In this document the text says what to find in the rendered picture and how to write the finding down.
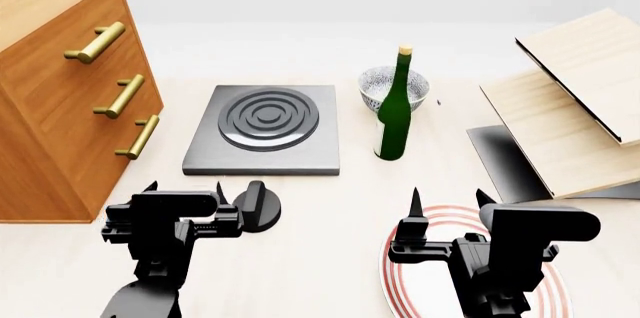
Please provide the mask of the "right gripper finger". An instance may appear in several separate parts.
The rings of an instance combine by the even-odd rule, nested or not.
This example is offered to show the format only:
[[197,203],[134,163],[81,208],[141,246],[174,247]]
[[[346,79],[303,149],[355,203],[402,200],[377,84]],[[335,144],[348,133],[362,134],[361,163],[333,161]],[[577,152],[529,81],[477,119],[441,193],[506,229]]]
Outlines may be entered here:
[[475,196],[480,210],[495,209],[498,206],[498,203],[480,188],[476,190]]
[[423,213],[419,191],[414,188],[409,213],[399,221],[397,226],[397,240],[423,241],[426,239],[428,225],[429,221]]

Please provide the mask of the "black round stove knob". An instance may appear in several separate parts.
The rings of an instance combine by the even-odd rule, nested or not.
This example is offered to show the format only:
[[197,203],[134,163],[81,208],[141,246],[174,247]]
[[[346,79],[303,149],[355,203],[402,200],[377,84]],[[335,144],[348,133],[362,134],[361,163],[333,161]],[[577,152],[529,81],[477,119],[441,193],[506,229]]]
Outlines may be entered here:
[[281,201],[277,194],[266,188],[264,182],[254,180],[233,204],[240,210],[244,233],[261,233],[272,228],[281,217]]

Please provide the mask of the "grey square stove plate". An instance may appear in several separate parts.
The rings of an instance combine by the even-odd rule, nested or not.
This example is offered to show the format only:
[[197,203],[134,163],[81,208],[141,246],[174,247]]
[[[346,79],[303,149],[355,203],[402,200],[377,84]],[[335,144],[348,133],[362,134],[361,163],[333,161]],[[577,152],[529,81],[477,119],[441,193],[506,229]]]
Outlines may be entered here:
[[187,176],[336,176],[336,91],[216,86],[182,162]]

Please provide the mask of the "white plate with red rings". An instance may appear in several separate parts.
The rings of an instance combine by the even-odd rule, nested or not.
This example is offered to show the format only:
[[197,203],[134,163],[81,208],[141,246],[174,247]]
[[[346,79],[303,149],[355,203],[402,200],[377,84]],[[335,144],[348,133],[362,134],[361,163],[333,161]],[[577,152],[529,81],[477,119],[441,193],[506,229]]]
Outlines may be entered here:
[[[456,205],[428,206],[423,209],[429,220],[427,238],[451,242],[465,233],[490,235],[478,217],[478,210]],[[465,318],[443,262],[396,264],[388,258],[391,230],[384,239],[379,256],[382,292],[395,318]],[[522,318],[574,318],[573,306],[558,270],[551,263],[542,266],[544,279],[532,293],[526,293],[531,310]]]

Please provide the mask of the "light wooden tilted rack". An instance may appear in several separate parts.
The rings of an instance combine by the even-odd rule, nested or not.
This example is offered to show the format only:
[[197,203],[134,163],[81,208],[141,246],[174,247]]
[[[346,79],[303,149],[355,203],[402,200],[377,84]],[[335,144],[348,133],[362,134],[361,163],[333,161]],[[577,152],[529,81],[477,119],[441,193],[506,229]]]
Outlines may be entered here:
[[640,24],[611,9],[516,38],[535,68],[480,86],[468,136],[506,203],[640,200]]

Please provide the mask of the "green glass wine bottle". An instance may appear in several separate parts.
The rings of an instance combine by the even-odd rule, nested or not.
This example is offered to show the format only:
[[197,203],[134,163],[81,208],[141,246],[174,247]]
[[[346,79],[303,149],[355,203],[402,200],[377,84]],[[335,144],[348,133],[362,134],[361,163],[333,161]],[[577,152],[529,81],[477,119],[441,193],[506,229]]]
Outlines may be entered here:
[[382,131],[375,153],[385,161],[398,160],[405,151],[411,122],[411,107],[407,95],[411,59],[412,55],[398,53],[391,89],[377,114],[377,122],[382,126]]

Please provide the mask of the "wooden drawer cabinet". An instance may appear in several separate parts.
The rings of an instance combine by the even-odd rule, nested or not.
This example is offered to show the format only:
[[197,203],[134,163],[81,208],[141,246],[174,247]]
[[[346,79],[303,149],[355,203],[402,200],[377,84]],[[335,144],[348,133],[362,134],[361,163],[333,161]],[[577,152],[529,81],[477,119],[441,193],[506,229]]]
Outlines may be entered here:
[[[65,59],[121,22],[94,62]],[[96,115],[145,82],[117,119]],[[163,101],[127,0],[0,0],[0,223],[88,223],[131,161],[114,155]]]

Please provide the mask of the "patterned white ceramic bowl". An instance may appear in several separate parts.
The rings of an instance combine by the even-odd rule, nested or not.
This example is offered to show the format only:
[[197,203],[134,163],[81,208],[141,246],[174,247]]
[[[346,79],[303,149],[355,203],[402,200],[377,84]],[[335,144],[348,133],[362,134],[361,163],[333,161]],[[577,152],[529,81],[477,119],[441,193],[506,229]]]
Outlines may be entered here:
[[[359,92],[364,104],[373,113],[378,113],[384,98],[388,95],[395,77],[394,66],[369,68],[358,77]],[[411,111],[421,106],[430,91],[430,83],[421,74],[410,70],[407,95]]]

